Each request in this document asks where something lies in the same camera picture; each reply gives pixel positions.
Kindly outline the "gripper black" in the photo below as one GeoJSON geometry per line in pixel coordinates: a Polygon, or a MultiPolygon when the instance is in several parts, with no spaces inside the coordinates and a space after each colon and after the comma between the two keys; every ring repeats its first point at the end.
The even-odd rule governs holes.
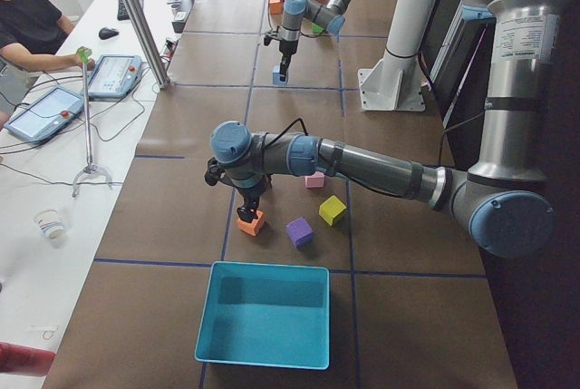
{"type": "Polygon", "coordinates": [[[271,188],[270,175],[253,175],[245,180],[232,180],[243,204],[237,208],[238,218],[242,221],[254,221],[259,208],[261,196],[271,188]]]}
{"type": "Polygon", "coordinates": [[[282,60],[279,65],[279,81],[286,82],[288,79],[290,60],[297,52],[297,41],[280,39],[278,49],[282,54],[282,60]]]}

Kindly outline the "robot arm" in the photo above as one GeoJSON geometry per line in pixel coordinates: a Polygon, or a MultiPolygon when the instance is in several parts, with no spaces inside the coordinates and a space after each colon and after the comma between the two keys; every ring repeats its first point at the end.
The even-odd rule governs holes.
{"type": "Polygon", "coordinates": [[[279,42],[282,54],[275,78],[278,83],[287,83],[291,59],[297,52],[304,19],[323,28],[330,35],[338,35],[345,22],[344,14],[351,0],[329,0],[326,4],[316,0],[285,0],[282,24],[270,34],[279,42]]]}
{"type": "Polygon", "coordinates": [[[461,0],[456,16],[495,26],[477,162],[456,170],[440,162],[405,160],[414,138],[425,137],[419,113],[421,43],[436,0],[398,0],[383,57],[358,74],[362,127],[395,153],[353,147],[285,128],[252,132],[241,122],[212,131],[206,183],[223,183],[242,197],[237,214],[257,217],[273,175],[322,172],[377,193],[418,200],[453,217],[487,252],[517,258],[546,245],[556,215],[541,195],[537,164],[561,16],[574,0],[461,0]]]}

